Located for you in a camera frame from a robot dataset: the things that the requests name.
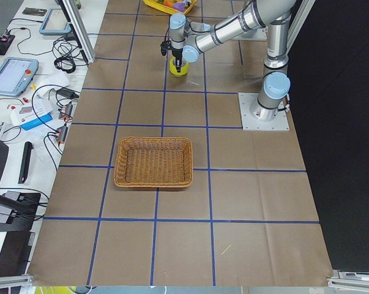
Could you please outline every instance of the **yellow bin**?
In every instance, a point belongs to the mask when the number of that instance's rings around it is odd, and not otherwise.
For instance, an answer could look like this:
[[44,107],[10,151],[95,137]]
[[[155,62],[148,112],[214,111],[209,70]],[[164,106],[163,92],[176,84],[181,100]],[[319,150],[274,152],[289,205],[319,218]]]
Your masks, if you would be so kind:
[[165,6],[165,5],[161,4],[161,3],[158,3],[157,0],[143,0],[143,2],[146,5],[150,6],[150,7],[156,8],[157,10],[160,10],[160,11],[164,11],[164,12],[166,12],[168,14],[175,14],[175,13],[187,14],[192,9],[192,7],[195,5],[195,3],[197,2],[197,0],[192,0],[191,5],[184,12],[180,12],[180,11],[178,11],[176,9],[173,9],[171,7],[168,7],[168,6]]

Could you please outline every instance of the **black wall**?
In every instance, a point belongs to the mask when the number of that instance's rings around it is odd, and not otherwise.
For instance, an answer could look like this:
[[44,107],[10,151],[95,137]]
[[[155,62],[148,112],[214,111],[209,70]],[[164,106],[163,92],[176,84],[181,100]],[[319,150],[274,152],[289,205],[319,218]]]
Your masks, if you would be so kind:
[[317,0],[289,57],[292,114],[332,267],[369,271],[369,0]]

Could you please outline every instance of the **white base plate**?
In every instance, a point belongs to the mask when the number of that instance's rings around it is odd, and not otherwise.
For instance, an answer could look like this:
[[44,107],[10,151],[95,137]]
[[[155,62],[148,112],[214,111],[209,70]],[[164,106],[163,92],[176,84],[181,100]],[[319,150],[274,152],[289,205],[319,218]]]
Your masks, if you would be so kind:
[[233,38],[233,40],[266,41],[266,31],[266,28],[252,29],[248,32],[243,32],[241,35]]
[[288,119],[284,111],[279,111],[272,121],[260,121],[250,113],[252,101],[258,98],[259,93],[239,93],[240,113],[243,130],[263,130],[263,131],[289,131]]

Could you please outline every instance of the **white desk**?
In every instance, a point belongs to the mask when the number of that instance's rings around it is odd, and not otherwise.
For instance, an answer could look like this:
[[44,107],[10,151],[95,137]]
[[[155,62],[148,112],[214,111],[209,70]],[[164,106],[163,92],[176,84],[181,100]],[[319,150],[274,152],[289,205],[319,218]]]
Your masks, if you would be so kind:
[[[108,4],[108,0],[82,0],[82,8],[80,10],[81,17],[83,19],[84,25],[88,33],[96,33],[99,32],[100,26],[103,20],[103,15],[105,13],[106,5]],[[36,8],[58,8],[59,6],[53,0],[25,0],[21,5],[20,9],[14,16],[15,18],[30,18],[35,20],[43,20],[42,17],[33,17],[26,16],[22,14],[22,11],[25,7],[36,7]],[[9,25],[9,29],[11,28],[19,28],[19,27],[27,27],[31,30],[31,39],[23,42],[21,44],[21,50],[33,53],[40,53],[44,51],[48,51],[52,48],[53,40],[57,39],[57,36],[43,36],[39,34],[40,23],[33,23],[30,21],[14,21]],[[32,58],[39,60],[39,69],[37,71],[36,76],[34,77],[33,83],[39,84],[46,76],[57,72],[57,70],[53,66],[54,56],[52,53],[40,55],[40,56],[32,56],[32,55],[22,55],[19,53],[17,49],[17,43],[21,40],[25,39],[29,34],[27,30],[14,30],[12,34],[15,34],[15,40],[10,46],[7,54],[5,56],[0,56],[0,66],[5,60],[6,57],[21,57],[21,58]],[[92,45],[95,45],[97,40],[97,36],[91,36],[90,40]],[[78,67],[76,71],[70,75],[68,78],[70,80],[69,88],[74,89],[76,91],[81,91],[83,81],[87,72],[87,67]],[[30,99],[32,97],[33,90],[28,88],[20,97],[26,97]],[[10,121],[10,110],[7,109],[7,106],[11,103],[17,103],[17,101],[11,100],[1,100],[0,101],[0,121],[5,121],[7,123],[11,123]],[[56,106],[56,99],[54,97],[51,98],[51,103],[53,104],[53,111],[51,115],[53,120],[48,122],[53,128],[57,128],[63,125],[62,121],[58,120],[59,112],[58,107]],[[48,156],[47,151],[43,147],[43,138],[49,132],[49,128],[47,126],[39,126],[35,127],[31,130],[25,131],[22,130],[19,137],[16,140],[8,143],[9,146],[9,157],[7,159],[6,167],[4,170],[4,174],[2,176],[2,180],[0,183],[1,187],[22,187],[22,188],[31,188],[40,190],[47,195],[50,194],[51,188],[56,176],[56,170],[54,169],[54,165],[51,159]],[[6,134],[9,138],[12,138],[12,134]],[[26,182],[24,184],[18,184],[18,175],[20,172],[21,166],[21,158],[24,148],[24,143],[26,141],[30,141],[33,143],[35,149],[32,151],[31,163],[29,166],[29,174]],[[50,146],[51,144],[47,142],[47,146],[49,147],[54,160],[58,164],[60,161],[60,154],[55,151],[55,149]],[[6,190],[0,190],[0,194],[3,194]],[[45,202],[44,196],[42,195],[41,202]],[[37,210],[37,214],[43,214],[44,208],[39,207]],[[39,233],[42,221],[34,222],[32,227],[32,232],[36,233],[36,237]],[[6,233],[0,232],[0,251],[2,244],[4,242],[4,238]]]

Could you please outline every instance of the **brown woven basket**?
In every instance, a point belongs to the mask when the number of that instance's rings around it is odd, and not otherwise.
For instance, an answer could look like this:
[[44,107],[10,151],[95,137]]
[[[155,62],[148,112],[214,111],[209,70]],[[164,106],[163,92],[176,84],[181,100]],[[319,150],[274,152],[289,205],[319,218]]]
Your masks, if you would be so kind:
[[187,138],[134,138],[119,143],[114,182],[119,187],[188,187],[192,144]]

